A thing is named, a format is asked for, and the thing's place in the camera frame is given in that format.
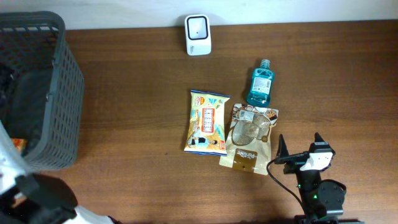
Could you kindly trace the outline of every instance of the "wooden table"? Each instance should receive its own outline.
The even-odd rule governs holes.
[[[67,41],[85,74],[76,164],[62,178],[84,207],[124,223],[270,222],[302,214],[269,176],[183,152],[190,90],[244,102],[263,58],[276,78],[272,130],[290,153],[319,132],[336,151],[323,179],[348,186],[345,214],[398,220],[398,21],[211,27],[211,54],[190,57],[183,27],[74,30]],[[295,189],[283,166],[271,171]]]

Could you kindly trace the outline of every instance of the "teal bottle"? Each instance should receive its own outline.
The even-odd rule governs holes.
[[[271,88],[275,73],[269,69],[270,61],[264,59],[261,66],[254,69],[251,88],[246,101],[253,106],[267,107],[271,101]]]

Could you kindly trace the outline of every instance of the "red text on snack bag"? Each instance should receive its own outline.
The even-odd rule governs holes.
[[[201,96],[195,97],[195,106],[200,106],[205,102],[205,99]]]
[[[225,142],[224,141],[220,141],[220,149],[225,149]]]
[[[201,118],[201,131],[204,133],[214,132],[214,108],[203,108]]]

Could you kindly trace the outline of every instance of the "white wall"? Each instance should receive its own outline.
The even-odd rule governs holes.
[[[398,0],[0,0],[0,12],[41,10],[96,29],[182,26],[196,13],[211,25],[398,19]]]

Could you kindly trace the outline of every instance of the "basket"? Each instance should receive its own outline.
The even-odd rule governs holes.
[[[53,12],[0,14],[0,64],[12,71],[0,116],[10,138],[26,139],[33,169],[61,169],[76,159],[84,79]]]

